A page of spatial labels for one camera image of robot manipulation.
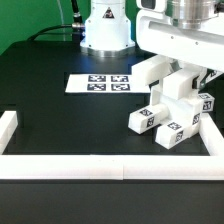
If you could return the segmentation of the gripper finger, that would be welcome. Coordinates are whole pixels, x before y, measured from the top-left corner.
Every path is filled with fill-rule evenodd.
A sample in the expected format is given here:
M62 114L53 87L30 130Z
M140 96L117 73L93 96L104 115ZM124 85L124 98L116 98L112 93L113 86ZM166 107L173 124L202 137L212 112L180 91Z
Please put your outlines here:
M213 71L211 69L203 68L200 71L199 76L196 78L196 84L195 84L196 88L197 89L204 88L205 85L210 81L212 73Z

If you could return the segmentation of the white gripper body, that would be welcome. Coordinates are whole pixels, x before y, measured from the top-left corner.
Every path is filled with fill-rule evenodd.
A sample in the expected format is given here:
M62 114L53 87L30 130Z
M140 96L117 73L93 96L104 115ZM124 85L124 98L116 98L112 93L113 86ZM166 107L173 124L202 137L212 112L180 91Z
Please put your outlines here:
M136 39L145 51L224 72L224 13L187 30L172 26L162 13L140 10Z

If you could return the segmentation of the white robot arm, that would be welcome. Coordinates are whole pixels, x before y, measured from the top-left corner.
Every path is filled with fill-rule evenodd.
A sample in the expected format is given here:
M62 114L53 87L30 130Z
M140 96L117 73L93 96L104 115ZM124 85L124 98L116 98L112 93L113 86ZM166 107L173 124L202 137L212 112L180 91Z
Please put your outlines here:
M221 0L136 0L136 40L142 50L224 73ZM193 83L201 88L212 72Z

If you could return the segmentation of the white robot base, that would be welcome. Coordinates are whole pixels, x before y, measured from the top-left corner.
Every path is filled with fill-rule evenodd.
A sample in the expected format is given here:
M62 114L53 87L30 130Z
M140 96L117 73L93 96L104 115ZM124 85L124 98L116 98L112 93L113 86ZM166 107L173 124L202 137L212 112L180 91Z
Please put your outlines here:
M91 0L91 13L85 21L81 51L99 57L132 53L131 22L126 16L125 0Z

